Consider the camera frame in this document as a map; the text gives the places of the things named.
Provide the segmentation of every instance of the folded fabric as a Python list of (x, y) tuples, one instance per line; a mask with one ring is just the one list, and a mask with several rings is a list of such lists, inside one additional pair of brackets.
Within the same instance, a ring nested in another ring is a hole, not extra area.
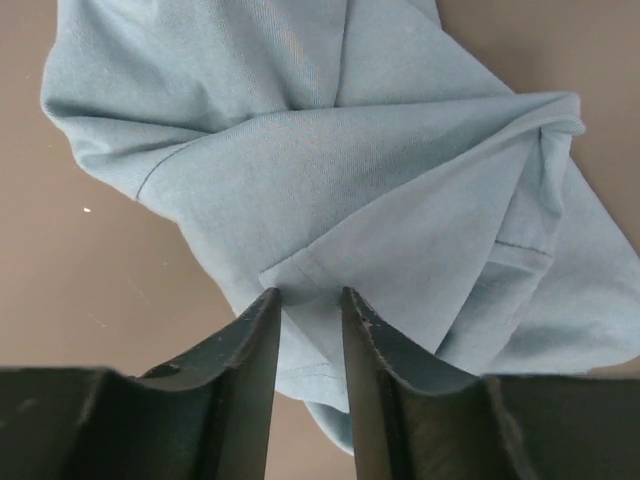
[(474, 374), (640, 353), (640, 260), (569, 157), (577, 97), (513, 94), (433, 0), (60, 0), (42, 104), (235, 312), (282, 290), (277, 389), (346, 451), (343, 286)]

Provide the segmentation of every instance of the crumpled garment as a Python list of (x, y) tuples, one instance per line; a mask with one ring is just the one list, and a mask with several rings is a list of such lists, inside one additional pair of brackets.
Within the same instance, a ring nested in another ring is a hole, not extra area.
[(569, 157), (577, 96), (515, 95), (433, 0), (60, 0), (42, 105), (236, 313), (282, 290), (276, 388), (346, 451), (343, 286), (474, 374), (640, 353), (640, 261)]

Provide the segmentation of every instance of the towel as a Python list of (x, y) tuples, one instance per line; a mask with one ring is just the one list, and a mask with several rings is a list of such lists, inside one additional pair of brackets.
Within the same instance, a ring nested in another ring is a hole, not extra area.
[(514, 94), (433, 0), (59, 0), (42, 107), (236, 313), (282, 290), (276, 388), (345, 451), (343, 286), (473, 374), (640, 353), (640, 260), (569, 156), (578, 97)]

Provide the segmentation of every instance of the brown surface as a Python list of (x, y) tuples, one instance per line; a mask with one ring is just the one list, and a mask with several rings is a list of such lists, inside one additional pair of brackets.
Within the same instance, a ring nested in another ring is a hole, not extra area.
[[(448, 31), (517, 91), (582, 95), (576, 160), (640, 247), (640, 2), (440, 4)], [(54, 28), (51, 1), (0, 4), (0, 364), (139, 373), (231, 314), (177, 228), (82, 173), (40, 113)], [(268, 478), (353, 478), (299, 402), (278, 397), (272, 430)]]

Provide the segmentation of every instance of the clothing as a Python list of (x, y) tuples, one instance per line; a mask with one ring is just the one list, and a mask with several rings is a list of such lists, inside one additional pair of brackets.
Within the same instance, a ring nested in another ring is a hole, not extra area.
[(569, 157), (577, 96), (513, 94), (433, 0), (60, 0), (42, 105), (236, 313), (282, 290), (276, 388), (347, 451), (343, 286), (474, 374), (640, 353), (640, 260)]

